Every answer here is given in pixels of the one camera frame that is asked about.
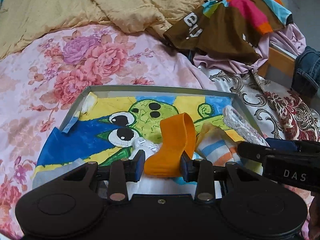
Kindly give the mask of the orange sock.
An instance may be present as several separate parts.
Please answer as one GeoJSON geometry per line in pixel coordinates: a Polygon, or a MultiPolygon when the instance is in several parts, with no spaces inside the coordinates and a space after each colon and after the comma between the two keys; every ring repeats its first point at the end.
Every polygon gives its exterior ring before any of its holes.
{"type": "Polygon", "coordinates": [[[160,122],[162,145],[157,153],[148,157],[144,173],[157,178],[181,176],[180,158],[186,153],[193,157],[196,131],[192,118],[187,113],[171,116],[160,122]]]}

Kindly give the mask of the white maroon damask blanket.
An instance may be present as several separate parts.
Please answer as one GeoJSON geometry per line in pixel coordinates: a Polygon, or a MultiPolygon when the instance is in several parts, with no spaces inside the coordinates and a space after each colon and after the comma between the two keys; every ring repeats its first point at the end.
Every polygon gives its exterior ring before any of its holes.
{"type": "Polygon", "coordinates": [[[319,142],[319,114],[296,92],[255,72],[230,74],[204,66],[199,69],[212,82],[212,89],[239,96],[264,137],[319,142]]]}

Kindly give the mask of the striped pastel sock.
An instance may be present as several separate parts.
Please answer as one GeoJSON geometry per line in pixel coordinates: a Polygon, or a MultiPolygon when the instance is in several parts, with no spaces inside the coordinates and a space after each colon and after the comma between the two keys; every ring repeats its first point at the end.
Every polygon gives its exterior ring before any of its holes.
{"type": "Polygon", "coordinates": [[[224,167],[230,161],[242,164],[237,143],[220,127],[208,122],[202,125],[196,137],[195,152],[214,166],[224,167]]]}

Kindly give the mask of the grey tray cartoon frog picture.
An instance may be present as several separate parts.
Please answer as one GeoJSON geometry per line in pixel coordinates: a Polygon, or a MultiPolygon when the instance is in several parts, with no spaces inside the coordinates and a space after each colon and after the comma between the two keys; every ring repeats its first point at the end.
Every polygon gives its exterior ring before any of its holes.
{"type": "MultiPolygon", "coordinates": [[[[95,161],[108,166],[115,160],[128,158],[132,142],[138,138],[162,143],[160,122],[181,113],[193,120],[196,137],[206,122],[220,127],[237,144],[238,133],[223,122],[222,110],[231,105],[233,96],[145,93],[135,96],[100,97],[89,93],[69,123],[55,128],[46,140],[37,160],[33,188],[37,188],[80,165],[95,161]]],[[[242,157],[242,165],[262,172],[259,163],[242,157]]],[[[194,194],[196,183],[182,176],[157,178],[142,173],[136,183],[129,182],[129,196],[134,194],[194,194]]]]}

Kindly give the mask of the white knitted cloth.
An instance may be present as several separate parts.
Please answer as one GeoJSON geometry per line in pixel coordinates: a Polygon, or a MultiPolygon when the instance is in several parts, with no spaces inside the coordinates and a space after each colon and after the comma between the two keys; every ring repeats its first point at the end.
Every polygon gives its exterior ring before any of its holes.
{"type": "Polygon", "coordinates": [[[264,137],[260,135],[234,107],[228,105],[222,112],[223,122],[228,127],[235,130],[246,142],[261,146],[269,146],[264,137]]]}

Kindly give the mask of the blue denim jeans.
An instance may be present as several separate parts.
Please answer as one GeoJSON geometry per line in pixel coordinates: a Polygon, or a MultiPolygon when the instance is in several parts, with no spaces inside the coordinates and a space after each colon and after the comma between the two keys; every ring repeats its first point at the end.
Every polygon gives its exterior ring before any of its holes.
{"type": "Polygon", "coordinates": [[[319,51],[307,46],[295,60],[291,88],[300,95],[314,97],[319,90],[319,51]]]}

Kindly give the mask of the lilac cloth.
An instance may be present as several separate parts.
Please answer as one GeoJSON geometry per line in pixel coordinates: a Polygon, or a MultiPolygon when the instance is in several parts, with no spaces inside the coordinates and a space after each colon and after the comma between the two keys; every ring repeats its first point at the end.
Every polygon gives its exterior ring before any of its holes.
{"type": "Polygon", "coordinates": [[[254,48],[258,55],[258,59],[254,63],[246,64],[236,60],[218,59],[217,57],[200,54],[195,54],[193,62],[198,68],[220,69],[231,74],[246,74],[250,71],[256,72],[271,58],[271,48],[285,55],[297,57],[305,50],[306,39],[296,24],[293,23],[280,31],[266,34],[260,39],[257,48],[254,48]]]}

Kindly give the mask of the pink floral bedspread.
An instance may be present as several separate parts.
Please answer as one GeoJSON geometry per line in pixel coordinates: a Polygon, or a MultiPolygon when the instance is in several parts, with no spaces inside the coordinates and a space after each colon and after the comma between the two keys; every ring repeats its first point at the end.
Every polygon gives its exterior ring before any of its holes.
{"type": "Polygon", "coordinates": [[[88,86],[208,89],[208,77],[146,32],[88,25],[33,41],[1,61],[1,237],[19,239],[14,215],[42,146],[88,86]]]}

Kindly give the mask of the brown multicolour shirt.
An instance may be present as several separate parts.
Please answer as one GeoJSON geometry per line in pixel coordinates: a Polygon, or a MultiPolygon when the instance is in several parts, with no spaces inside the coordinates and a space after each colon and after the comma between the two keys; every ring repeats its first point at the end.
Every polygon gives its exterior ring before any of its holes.
{"type": "Polygon", "coordinates": [[[178,50],[253,64],[261,38],[292,22],[280,0],[205,0],[163,36],[178,50]]]}

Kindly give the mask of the beige dotted quilt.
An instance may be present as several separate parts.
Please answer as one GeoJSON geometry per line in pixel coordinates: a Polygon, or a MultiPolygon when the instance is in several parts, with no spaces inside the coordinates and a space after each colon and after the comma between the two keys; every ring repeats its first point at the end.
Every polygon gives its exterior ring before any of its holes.
{"type": "Polygon", "coordinates": [[[192,12],[201,0],[3,0],[1,57],[60,29],[91,23],[125,33],[147,30],[156,37],[192,12]]]}

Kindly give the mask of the wooden bed frame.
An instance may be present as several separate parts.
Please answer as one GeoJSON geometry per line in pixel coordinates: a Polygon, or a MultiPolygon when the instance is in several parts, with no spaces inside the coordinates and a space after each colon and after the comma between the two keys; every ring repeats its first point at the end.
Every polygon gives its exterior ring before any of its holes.
{"type": "Polygon", "coordinates": [[[272,44],[269,46],[268,60],[258,69],[258,75],[265,77],[268,69],[274,67],[283,74],[293,77],[296,56],[272,44]]]}

